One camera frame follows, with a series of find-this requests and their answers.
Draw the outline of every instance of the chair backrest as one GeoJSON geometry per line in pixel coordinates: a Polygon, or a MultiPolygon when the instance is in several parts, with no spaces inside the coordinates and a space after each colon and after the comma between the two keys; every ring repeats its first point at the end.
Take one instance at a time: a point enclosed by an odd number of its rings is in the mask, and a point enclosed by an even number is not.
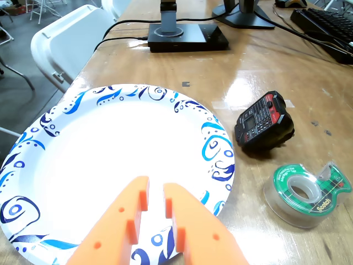
{"type": "Polygon", "coordinates": [[[33,36],[31,52],[34,61],[40,71],[64,92],[113,23],[106,11],[88,4],[82,6],[33,36]]]}
{"type": "Polygon", "coordinates": [[[125,11],[131,0],[101,0],[101,5],[115,19],[125,11]]]}

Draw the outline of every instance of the monitor stand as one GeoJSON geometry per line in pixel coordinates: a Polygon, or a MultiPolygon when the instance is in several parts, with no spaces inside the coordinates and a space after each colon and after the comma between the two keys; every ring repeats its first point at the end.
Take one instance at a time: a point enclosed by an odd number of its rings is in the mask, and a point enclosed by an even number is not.
{"type": "MultiPolygon", "coordinates": [[[[217,18],[218,21],[227,24],[233,28],[239,29],[274,29],[275,26],[262,20],[255,13],[254,10],[265,18],[269,17],[265,12],[254,3],[254,0],[240,0],[239,4],[235,6],[229,15],[224,15],[217,18]]],[[[221,15],[226,11],[225,5],[216,7],[212,11],[212,16],[221,15]]]]}
{"type": "Polygon", "coordinates": [[[216,24],[177,24],[176,0],[161,0],[161,23],[150,24],[151,52],[215,51],[228,48],[216,24]]]}

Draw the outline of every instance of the device display screen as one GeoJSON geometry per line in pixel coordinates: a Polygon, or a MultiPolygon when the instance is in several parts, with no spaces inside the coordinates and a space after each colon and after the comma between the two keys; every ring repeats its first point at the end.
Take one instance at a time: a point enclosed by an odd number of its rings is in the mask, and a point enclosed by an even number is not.
{"type": "Polygon", "coordinates": [[[253,128],[255,126],[255,118],[254,116],[250,117],[249,119],[247,119],[246,121],[246,124],[247,124],[247,128],[248,130],[253,128]]]}

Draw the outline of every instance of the paper plate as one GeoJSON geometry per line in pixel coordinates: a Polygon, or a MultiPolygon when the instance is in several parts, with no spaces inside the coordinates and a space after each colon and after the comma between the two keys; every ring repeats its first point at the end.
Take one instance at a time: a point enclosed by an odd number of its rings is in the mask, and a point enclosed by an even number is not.
{"type": "Polygon", "coordinates": [[[0,169],[1,228],[30,262],[65,264],[145,175],[149,206],[130,264],[161,264],[176,255],[163,183],[179,183],[217,216],[234,169],[224,127],[195,100],[145,84],[91,89],[50,109],[12,147],[0,169]]]}

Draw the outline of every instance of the scotch logo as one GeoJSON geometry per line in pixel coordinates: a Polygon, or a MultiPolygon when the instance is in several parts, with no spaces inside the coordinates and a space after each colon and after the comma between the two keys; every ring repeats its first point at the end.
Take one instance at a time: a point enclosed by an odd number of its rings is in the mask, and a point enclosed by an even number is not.
{"type": "Polygon", "coordinates": [[[316,209],[319,210],[319,212],[322,212],[323,209],[325,209],[327,207],[327,205],[329,205],[331,202],[330,199],[326,199],[323,204],[321,206],[317,206],[316,209]]]}

